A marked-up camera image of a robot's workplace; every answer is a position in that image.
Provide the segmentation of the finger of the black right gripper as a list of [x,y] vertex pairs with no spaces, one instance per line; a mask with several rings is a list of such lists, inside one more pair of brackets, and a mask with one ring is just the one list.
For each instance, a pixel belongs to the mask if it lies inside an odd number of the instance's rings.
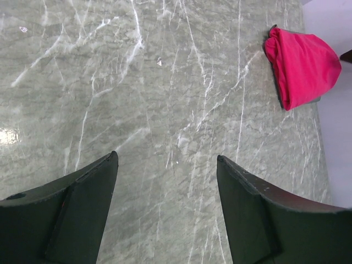
[[344,62],[347,62],[347,63],[352,63],[352,50],[349,50],[349,51],[347,51],[347,52],[345,52],[345,53],[343,53],[340,57],[339,57],[339,59],[341,60],[341,61],[344,61]]

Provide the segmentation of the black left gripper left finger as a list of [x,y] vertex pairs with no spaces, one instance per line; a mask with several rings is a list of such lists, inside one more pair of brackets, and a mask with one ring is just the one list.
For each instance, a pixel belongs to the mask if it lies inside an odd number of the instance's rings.
[[1,263],[96,263],[117,173],[113,151],[1,200]]

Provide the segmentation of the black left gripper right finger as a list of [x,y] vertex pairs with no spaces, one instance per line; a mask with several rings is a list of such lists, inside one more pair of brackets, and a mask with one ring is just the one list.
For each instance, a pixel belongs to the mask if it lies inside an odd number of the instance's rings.
[[305,199],[217,157],[234,263],[351,263],[351,210]]

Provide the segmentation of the crimson red t-shirt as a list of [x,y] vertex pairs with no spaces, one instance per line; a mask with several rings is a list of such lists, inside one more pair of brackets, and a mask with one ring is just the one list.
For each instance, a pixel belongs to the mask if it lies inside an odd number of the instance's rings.
[[271,30],[265,48],[286,111],[327,93],[342,71],[335,51],[314,34],[277,27]]

